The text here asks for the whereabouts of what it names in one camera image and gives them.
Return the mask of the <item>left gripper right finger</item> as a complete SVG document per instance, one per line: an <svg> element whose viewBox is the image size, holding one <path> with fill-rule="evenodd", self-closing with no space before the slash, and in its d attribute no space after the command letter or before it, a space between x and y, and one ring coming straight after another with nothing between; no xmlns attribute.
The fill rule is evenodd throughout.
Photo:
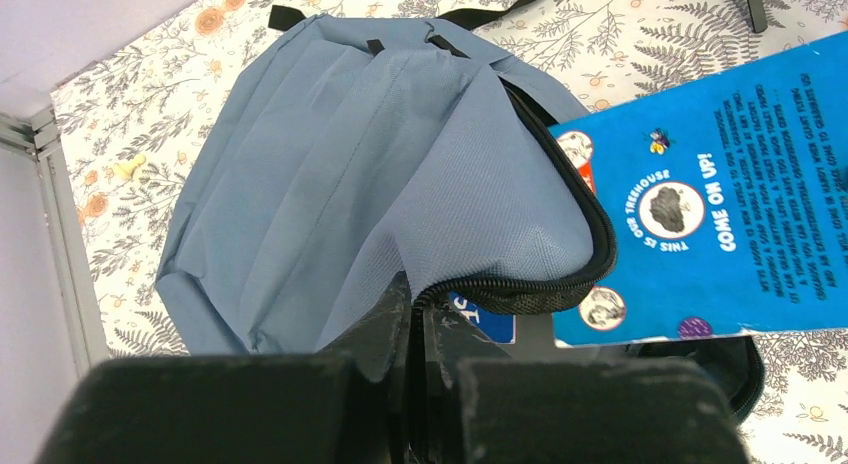
<svg viewBox="0 0 848 464"><path fill-rule="evenodd" d="M745 463L729 398L696 361L517 358L446 306L423 312L433 463Z"/></svg>

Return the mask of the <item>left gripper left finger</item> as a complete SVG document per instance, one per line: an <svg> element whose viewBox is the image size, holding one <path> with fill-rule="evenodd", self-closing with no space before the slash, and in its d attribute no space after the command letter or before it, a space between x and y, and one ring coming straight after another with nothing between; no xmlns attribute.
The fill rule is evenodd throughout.
<svg viewBox="0 0 848 464"><path fill-rule="evenodd" d="M315 354L113 359L82 380L40 463L389 463L410 290L398 275Z"/></svg>

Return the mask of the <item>blue grey backpack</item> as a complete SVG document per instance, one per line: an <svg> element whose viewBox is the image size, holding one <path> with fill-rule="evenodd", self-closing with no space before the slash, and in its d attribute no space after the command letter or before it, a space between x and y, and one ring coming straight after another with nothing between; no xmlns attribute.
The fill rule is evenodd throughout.
<svg viewBox="0 0 848 464"><path fill-rule="evenodd" d="M394 279L567 311L618 246L551 134L585 115L551 76L440 18L304 17L238 77L173 209L155 288L194 355L313 353Z"/></svg>

